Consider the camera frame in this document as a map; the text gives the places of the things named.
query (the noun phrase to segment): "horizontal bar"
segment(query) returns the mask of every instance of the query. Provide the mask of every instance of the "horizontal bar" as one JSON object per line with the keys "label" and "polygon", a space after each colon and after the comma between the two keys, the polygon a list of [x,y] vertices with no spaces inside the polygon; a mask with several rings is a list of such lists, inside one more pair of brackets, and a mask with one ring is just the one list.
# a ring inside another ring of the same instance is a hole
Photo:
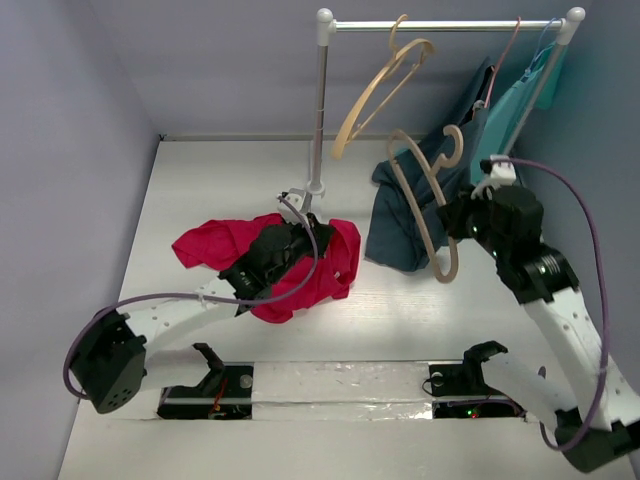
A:
{"label": "horizontal bar", "polygon": [[[336,32],[387,32],[395,25],[394,21],[385,22],[335,22]],[[511,32],[516,28],[517,20],[488,21],[409,21],[398,25],[398,32]],[[520,22],[520,31],[539,32],[549,24],[548,20],[528,20]],[[563,21],[555,20],[549,30],[560,30]]]}

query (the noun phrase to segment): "clothes rail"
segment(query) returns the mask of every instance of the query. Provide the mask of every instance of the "clothes rail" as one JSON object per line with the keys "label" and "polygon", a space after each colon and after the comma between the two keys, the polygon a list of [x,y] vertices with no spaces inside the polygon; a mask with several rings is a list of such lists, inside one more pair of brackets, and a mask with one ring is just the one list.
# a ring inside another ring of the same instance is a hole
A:
{"label": "clothes rail", "polygon": [[[518,122],[513,134],[509,138],[505,151],[496,152],[508,154],[513,147],[518,135],[522,131],[522,127],[533,110],[533,107],[540,93],[547,83],[551,72],[553,71],[558,60],[561,58],[562,52],[567,48],[573,35],[575,34],[580,22],[585,18],[583,8],[575,7],[569,10],[566,18],[555,20],[549,25],[549,21],[545,20],[525,20],[520,22],[521,32],[539,32],[547,25],[549,30],[556,31],[556,43],[551,52],[549,60],[541,73],[533,96],[526,106],[523,117]],[[313,148],[311,152],[309,165],[309,182],[307,183],[307,195],[305,203],[307,207],[314,195],[322,195],[324,193],[324,184],[321,179],[322,169],[322,141],[324,138],[324,101],[327,82],[327,55],[329,53],[329,39],[331,34],[338,32],[388,32],[395,25],[395,21],[383,22],[344,22],[336,21],[331,10],[321,8],[316,14],[318,25],[317,42],[318,42],[318,60],[317,60],[317,79],[316,79],[316,117],[315,131],[313,134]],[[398,25],[399,32],[509,32],[516,28],[515,20],[506,21],[406,21]]]}

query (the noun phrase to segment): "teal shirt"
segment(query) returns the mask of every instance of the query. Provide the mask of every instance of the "teal shirt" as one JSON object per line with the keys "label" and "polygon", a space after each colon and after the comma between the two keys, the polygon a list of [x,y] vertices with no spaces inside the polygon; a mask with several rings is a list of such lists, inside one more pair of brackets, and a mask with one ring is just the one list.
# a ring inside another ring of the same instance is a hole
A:
{"label": "teal shirt", "polygon": [[[553,46],[554,43],[542,50],[538,60],[531,68],[530,75],[514,83],[500,100],[491,107],[482,139],[471,161],[472,183],[477,184],[484,177],[484,173],[480,170],[480,161],[488,159],[489,155],[502,153],[511,137],[511,133],[516,129],[518,121],[524,115],[527,103],[540,81],[542,69],[549,59]],[[562,56],[553,72],[551,72],[547,84],[536,100],[535,108],[546,110],[551,107],[566,52],[566,49],[562,52]]]}

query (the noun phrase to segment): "white rod end cap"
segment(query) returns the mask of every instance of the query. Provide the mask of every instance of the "white rod end cap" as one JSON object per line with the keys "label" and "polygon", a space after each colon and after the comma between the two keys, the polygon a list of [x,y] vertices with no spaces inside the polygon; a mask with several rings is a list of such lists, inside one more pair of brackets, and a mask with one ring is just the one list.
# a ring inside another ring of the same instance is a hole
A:
{"label": "white rod end cap", "polygon": [[321,8],[316,13],[316,20],[320,23],[330,23],[333,20],[333,12],[328,8]]}
{"label": "white rod end cap", "polygon": [[318,22],[318,46],[328,47],[329,36],[336,31],[336,21],[333,19],[333,13],[328,8],[321,8],[316,13]]}
{"label": "white rod end cap", "polygon": [[574,7],[567,12],[567,18],[562,21],[562,28],[558,32],[556,43],[558,45],[569,45],[573,35],[578,30],[580,22],[582,22],[587,15],[584,8]]}

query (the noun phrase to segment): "bolt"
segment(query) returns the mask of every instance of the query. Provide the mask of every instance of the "bolt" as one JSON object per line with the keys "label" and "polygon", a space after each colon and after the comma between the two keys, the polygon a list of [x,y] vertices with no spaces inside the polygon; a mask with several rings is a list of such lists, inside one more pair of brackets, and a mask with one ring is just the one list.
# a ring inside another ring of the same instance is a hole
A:
{"label": "bolt", "polygon": [[240,377],[241,388],[251,388],[253,386],[253,377],[251,375],[242,375]]}
{"label": "bolt", "polygon": [[441,372],[433,372],[431,374],[431,385],[433,385],[434,387],[441,387],[442,385],[444,385],[444,380],[442,380]]}

